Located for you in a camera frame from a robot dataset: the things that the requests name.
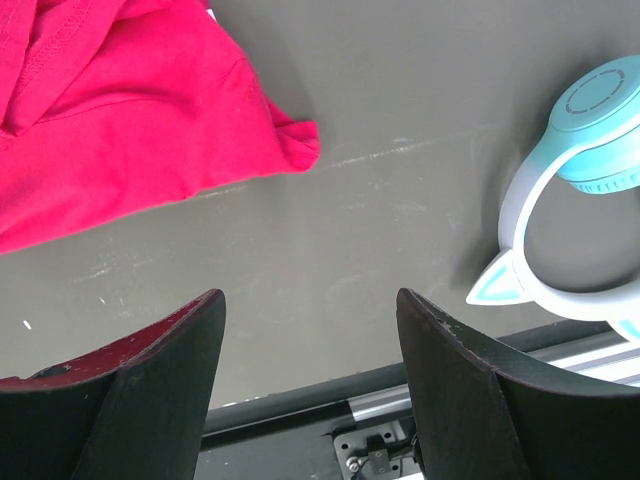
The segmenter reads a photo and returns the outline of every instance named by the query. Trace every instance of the black plastic part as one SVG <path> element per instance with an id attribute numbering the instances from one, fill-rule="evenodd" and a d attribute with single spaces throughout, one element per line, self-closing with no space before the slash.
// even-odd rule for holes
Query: black plastic part
<path id="1" fill-rule="evenodd" d="M 0 479 L 192 480 L 224 322 L 224 296 L 210 291 L 157 335 L 144 329 L 151 343 L 132 356 L 94 352 L 95 371 L 124 355 L 114 370 L 65 382 L 56 366 L 0 383 Z"/>
<path id="2" fill-rule="evenodd" d="M 562 370 L 401 290 L 427 478 L 636 479 L 640 391 Z"/>

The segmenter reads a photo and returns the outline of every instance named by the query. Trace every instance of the red shirt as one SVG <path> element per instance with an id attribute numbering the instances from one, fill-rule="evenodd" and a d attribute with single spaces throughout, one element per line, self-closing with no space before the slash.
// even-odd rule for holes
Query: red shirt
<path id="1" fill-rule="evenodd" d="M 0 62 L 0 253 L 320 152 L 198 0 L 3 2 Z"/>

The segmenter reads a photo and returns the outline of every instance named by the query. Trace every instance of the scratch mark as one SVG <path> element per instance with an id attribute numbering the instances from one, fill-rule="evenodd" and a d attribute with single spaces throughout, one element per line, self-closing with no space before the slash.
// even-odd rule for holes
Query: scratch mark
<path id="1" fill-rule="evenodd" d="M 426 297 L 432 299 L 436 294 L 441 292 L 443 288 L 446 288 L 448 285 L 447 278 L 446 273 L 438 275 L 436 281 L 427 289 Z"/>
<path id="2" fill-rule="evenodd" d="M 456 217 L 453 213 L 447 213 L 447 222 L 449 222 L 449 227 L 451 227 L 451 230 L 453 230 L 454 232 L 458 230 L 461 223 L 460 219 L 458 219 L 458 217 Z"/>
<path id="3" fill-rule="evenodd" d="M 379 280 L 380 272 L 380 270 L 375 269 L 338 278 L 327 290 L 325 303 L 327 305 L 340 305 L 343 302 L 339 300 L 346 295 L 352 295 L 354 292 L 359 291 L 370 291 L 370 287 Z"/>
<path id="4" fill-rule="evenodd" d="M 340 150 L 341 148 L 345 148 L 345 147 L 349 147 L 355 145 L 355 143 L 353 142 L 347 142 L 347 143 L 341 143 L 339 145 L 336 145 L 335 147 L 333 147 L 332 151 L 335 152 L 336 150 Z"/>
<path id="5" fill-rule="evenodd" d="M 85 276 L 82 276 L 82 277 L 74 278 L 72 280 L 72 283 L 82 283 L 82 282 L 85 282 L 87 280 L 91 280 L 92 278 L 97 278 L 97 277 L 99 277 L 101 275 L 105 275 L 105 274 L 109 273 L 112 268 L 113 267 L 111 267 L 111 266 L 104 267 L 104 268 L 98 270 L 97 272 L 92 273 L 91 275 L 85 275 Z"/>
<path id="6" fill-rule="evenodd" d="M 138 268 L 141 267 L 142 265 L 146 265 L 147 263 L 151 263 L 153 262 L 152 258 L 148 258 L 146 260 L 142 260 L 141 262 L 136 262 L 133 264 L 133 268 Z"/>
<path id="7" fill-rule="evenodd" d="M 420 205 L 418 202 L 408 202 L 408 203 L 395 203 L 394 208 L 401 213 L 411 213 L 411 212 L 426 212 L 427 207 L 424 205 Z"/>
<path id="8" fill-rule="evenodd" d="M 371 160 L 376 160 L 377 158 L 388 157 L 389 155 L 404 155 L 407 153 L 412 153 L 417 150 L 420 150 L 424 147 L 429 147 L 431 145 L 436 145 L 439 143 L 451 142 L 453 140 L 459 140 L 461 138 L 467 138 L 471 135 L 474 135 L 473 130 L 465 130 L 462 132 L 454 133 L 452 135 L 445 135 L 442 137 L 430 138 L 428 140 L 423 140 L 421 142 L 411 143 L 409 145 L 404 145 L 402 147 L 391 148 L 389 150 L 383 150 L 381 152 L 371 153 L 369 155 L 362 155 L 361 157 L 348 158 L 347 160 L 342 160 L 341 162 L 334 163 L 332 165 L 327 165 L 324 168 L 316 168 L 311 172 L 323 172 L 325 170 L 331 170 L 335 168 L 342 168 L 348 165 L 354 165 L 361 162 L 369 162 Z"/>
<path id="9" fill-rule="evenodd" d="M 204 195 L 198 195 L 193 200 L 205 200 L 207 198 L 216 197 L 218 195 L 224 195 L 226 193 L 242 192 L 247 188 L 249 188 L 249 185 L 247 184 L 236 185 L 235 187 L 224 188 L 222 190 L 214 190 L 213 192 L 205 193 Z"/>
<path id="10" fill-rule="evenodd" d="M 477 153 L 476 153 L 476 139 L 478 138 L 477 135 L 474 135 L 473 137 L 471 137 L 471 141 L 469 142 L 469 160 L 471 161 L 471 169 L 472 170 L 476 170 L 477 169 L 477 163 L 478 163 L 478 159 L 477 159 Z"/>

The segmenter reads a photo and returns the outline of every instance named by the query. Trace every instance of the white headband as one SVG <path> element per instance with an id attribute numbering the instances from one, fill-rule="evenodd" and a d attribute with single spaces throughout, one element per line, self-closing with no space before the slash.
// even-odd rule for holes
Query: white headband
<path id="1" fill-rule="evenodd" d="M 565 318 L 607 320 L 625 338 L 640 341 L 640 280 L 593 293 L 558 290 L 536 277 L 524 254 L 529 217 L 556 173 L 591 194 L 640 185 L 639 91 L 640 56 L 633 56 L 602 65 L 559 98 L 544 136 L 509 185 L 500 209 L 500 253 L 467 303 L 533 301 Z"/>

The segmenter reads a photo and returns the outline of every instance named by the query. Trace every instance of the screw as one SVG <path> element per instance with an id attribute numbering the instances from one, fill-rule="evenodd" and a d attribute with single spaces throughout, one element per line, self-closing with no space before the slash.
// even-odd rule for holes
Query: screw
<path id="1" fill-rule="evenodd" d="M 358 461 L 358 457 L 347 458 L 347 468 L 351 473 L 356 473 L 358 470 L 360 470 L 360 462 Z"/>

